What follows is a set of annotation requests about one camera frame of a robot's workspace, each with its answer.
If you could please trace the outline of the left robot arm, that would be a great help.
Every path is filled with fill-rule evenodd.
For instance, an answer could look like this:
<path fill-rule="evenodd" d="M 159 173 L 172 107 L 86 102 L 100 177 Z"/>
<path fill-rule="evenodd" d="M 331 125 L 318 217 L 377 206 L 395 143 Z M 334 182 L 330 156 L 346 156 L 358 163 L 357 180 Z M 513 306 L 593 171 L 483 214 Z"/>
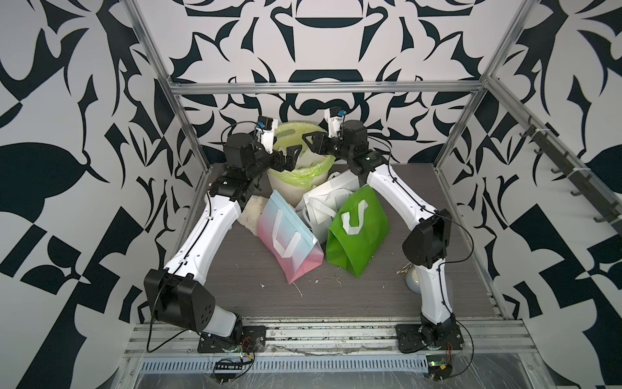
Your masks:
<path fill-rule="evenodd" d="M 270 136 L 240 133 L 228 137 L 226 162 L 211 184 L 206 207 L 178 252 L 144 279 L 151 320 L 198 334 L 231 338 L 240 327 L 236 314 L 219 307 L 205 283 L 226 234 L 268 170 L 293 171 L 301 145 L 273 150 Z"/>

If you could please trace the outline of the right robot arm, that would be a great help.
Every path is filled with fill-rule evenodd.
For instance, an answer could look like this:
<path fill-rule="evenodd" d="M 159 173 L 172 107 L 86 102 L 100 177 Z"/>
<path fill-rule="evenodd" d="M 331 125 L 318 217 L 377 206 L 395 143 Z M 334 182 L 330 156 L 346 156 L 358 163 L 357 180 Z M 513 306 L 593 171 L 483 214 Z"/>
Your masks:
<path fill-rule="evenodd" d="M 346 161 L 360 184 L 374 189 L 402 217 L 410 230 L 403 252 L 414 265 L 422 306 L 421 325 L 396 327 L 398 346 L 403 353 L 414 353 L 425 347 L 441 348 L 449 341 L 450 333 L 459 329 L 445 281 L 450 213 L 438 211 L 425 202 L 380 152 L 369 147 L 368 131 L 361 121 L 348 120 L 340 124 L 338 131 L 315 131 L 302 139 L 312 152 Z"/>

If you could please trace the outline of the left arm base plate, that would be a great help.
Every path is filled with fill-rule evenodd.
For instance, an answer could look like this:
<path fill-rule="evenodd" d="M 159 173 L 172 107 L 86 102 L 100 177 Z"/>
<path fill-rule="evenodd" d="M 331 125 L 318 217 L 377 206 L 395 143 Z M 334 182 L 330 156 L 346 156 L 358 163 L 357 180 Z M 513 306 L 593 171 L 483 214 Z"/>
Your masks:
<path fill-rule="evenodd" d="M 202 332 L 199 339 L 198 353 L 255 353 L 264 349 L 267 338 L 265 326 L 234 327 L 230 336 L 216 336 Z"/>

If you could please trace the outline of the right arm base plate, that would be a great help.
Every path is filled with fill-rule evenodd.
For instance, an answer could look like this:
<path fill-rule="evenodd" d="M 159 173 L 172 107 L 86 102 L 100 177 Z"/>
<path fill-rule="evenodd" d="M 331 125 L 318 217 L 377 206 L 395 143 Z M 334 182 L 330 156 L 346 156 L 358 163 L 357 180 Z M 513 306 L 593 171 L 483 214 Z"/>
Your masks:
<path fill-rule="evenodd" d="M 395 331 L 401 353 L 463 349 L 463 335 L 459 325 L 451 318 L 441 324 L 398 324 Z"/>

